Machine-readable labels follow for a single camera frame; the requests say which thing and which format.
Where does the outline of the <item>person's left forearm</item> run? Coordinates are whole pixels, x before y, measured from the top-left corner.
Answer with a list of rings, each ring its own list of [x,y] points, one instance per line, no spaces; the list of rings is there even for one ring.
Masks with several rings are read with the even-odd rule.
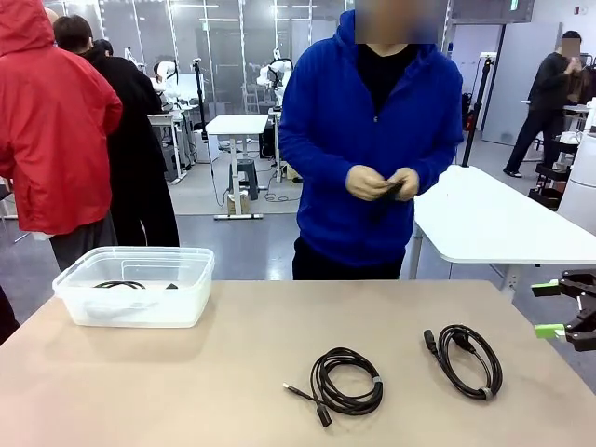
[[[437,183],[441,174],[453,163],[462,141],[460,138],[433,143],[413,159],[409,168],[418,176],[417,195],[424,194]]]

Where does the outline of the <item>person's right forearm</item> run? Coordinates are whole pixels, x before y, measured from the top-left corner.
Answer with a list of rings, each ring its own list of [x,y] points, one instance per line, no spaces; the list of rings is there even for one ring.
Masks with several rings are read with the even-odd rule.
[[[354,164],[340,156],[324,152],[299,134],[281,133],[280,149],[283,158],[306,183],[344,189],[348,172],[354,167]]]

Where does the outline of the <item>person's left hand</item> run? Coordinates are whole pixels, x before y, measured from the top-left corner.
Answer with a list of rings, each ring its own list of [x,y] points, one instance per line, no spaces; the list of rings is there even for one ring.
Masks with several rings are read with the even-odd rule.
[[[398,169],[388,180],[389,192],[402,202],[412,200],[419,191],[419,176],[410,168]]]

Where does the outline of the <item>person's right hand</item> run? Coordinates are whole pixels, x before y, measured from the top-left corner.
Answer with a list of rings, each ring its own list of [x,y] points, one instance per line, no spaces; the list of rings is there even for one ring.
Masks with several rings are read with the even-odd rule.
[[[356,165],[346,175],[347,192],[361,200],[375,201],[385,194],[391,184],[375,169]]]

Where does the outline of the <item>black utility cart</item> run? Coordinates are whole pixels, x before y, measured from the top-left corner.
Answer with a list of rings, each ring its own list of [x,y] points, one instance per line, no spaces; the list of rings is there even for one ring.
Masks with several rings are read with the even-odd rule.
[[[557,211],[576,159],[580,135],[578,132],[567,131],[556,137],[553,143],[559,151],[559,158],[551,168],[543,164],[535,167],[537,181],[528,197],[549,210]]]

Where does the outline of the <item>white rounded machine housing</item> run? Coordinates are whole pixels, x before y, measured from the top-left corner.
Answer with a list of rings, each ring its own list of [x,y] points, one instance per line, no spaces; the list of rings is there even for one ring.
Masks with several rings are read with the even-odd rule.
[[[558,213],[596,236],[596,97],[587,107],[589,113]]]

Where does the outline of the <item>person in dark clothes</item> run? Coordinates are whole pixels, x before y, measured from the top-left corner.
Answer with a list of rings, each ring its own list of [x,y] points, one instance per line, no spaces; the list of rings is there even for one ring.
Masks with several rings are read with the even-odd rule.
[[[562,34],[558,49],[542,60],[528,96],[527,117],[503,169],[507,176],[521,177],[522,161],[539,134],[543,135],[543,165],[551,169],[558,159],[555,137],[562,133],[564,107],[572,102],[569,96],[572,94],[573,79],[582,71],[581,42],[579,32],[566,31]]]

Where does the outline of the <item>black light stand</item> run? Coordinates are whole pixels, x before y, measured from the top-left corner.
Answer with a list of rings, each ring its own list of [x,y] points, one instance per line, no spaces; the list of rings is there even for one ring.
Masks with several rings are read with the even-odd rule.
[[[472,108],[471,120],[469,121],[469,129],[467,130],[467,140],[464,155],[461,162],[462,168],[469,167],[469,159],[471,155],[471,149],[474,142],[475,133],[477,130],[478,119],[481,113],[482,108],[482,100],[484,96],[484,90],[486,88],[486,84],[488,81],[489,73],[491,72],[492,66],[495,63],[497,57],[496,52],[482,52],[480,54],[480,59],[483,60],[482,70],[481,70],[481,81],[479,85],[479,90],[476,95],[476,101]]]

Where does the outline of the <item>person in blue hoodie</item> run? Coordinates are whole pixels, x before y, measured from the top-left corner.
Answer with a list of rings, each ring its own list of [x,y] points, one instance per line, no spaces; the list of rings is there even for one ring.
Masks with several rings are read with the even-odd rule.
[[[281,133],[303,135],[388,180],[431,144],[463,139],[463,79],[437,41],[436,18],[423,0],[357,2],[332,37],[295,63],[279,149]],[[402,202],[388,190],[365,201],[346,188],[302,180],[293,278],[398,278],[418,195]]]

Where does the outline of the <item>grey step stool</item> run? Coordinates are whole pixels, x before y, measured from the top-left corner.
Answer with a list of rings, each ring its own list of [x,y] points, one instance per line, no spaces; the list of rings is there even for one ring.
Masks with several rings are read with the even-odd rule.
[[[250,200],[259,198],[259,184],[257,169],[252,159],[239,159],[237,161],[238,185],[242,192],[247,192]]]

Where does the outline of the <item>cardboard box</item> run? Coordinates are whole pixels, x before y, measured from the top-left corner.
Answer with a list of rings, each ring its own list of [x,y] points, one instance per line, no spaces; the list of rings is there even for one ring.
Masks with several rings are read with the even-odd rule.
[[[239,193],[239,207],[240,214],[249,214],[250,213],[250,197],[247,191],[241,191]],[[237,214],[237,203],[236,203],[236,195],[234,193],[227,194],[227,209],[229,215],[236,215]]]

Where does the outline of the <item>small white standing desk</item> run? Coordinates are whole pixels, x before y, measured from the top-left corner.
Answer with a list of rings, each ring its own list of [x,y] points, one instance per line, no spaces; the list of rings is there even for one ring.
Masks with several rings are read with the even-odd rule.
[[[239,193],[237,174],[237,138],[241,137],[245,142],[250,135],[260,135],[263,133],[267,122],[266,115],[218,115],[213,118],[206,126],[208,135],[227,136],[230,141],[230,166],[232,168],[232,193],[236,195],[237,214],[236,215],[214,215],[217,221],[233,220],[259,220],[264,216],[262,214],[240,214]]]

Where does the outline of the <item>white lab workbench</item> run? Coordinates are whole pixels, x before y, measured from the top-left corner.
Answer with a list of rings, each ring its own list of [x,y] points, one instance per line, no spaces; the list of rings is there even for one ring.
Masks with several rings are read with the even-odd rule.
[[[194,106],[178,104],[164,114],[148,116],[165,161],[169,185],[182,181],[196,164],[193,110]]]

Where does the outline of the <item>clear plastic storage container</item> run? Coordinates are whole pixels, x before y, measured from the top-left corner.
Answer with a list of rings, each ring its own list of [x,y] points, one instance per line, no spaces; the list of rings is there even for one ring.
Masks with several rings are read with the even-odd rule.
[[[78,326],[191,328],[210,298],[213,251],[202,248],[101,247],[53,281]]]

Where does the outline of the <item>person in black coat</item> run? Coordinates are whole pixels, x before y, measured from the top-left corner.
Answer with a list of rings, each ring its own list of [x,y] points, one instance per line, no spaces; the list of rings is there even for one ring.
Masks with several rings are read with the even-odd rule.
[[[165,179],[165,160],[149,117],[162,113],[150,79],[133,62],[96,46],[88,22],[78,15],[53,24],[58,47],[87,60],[123,104],[120,124],[108,137],[112,205],[119,244],[178,247],[175,213]]]

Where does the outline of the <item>person in red jacket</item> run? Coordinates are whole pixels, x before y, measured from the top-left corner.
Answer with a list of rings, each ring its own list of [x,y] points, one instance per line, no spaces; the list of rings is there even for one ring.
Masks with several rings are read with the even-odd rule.
[[[0,0],[0,177],[60,270],[117,243],[107,138],[122,112],[103,76],[56,46],[41,0]]]

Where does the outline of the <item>dark wall screen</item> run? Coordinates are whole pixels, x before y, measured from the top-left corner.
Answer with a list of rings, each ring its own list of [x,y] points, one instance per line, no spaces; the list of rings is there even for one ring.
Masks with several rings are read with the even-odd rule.
[[[451,19],[462,24],[529,22],[535,0],[453,0]]]

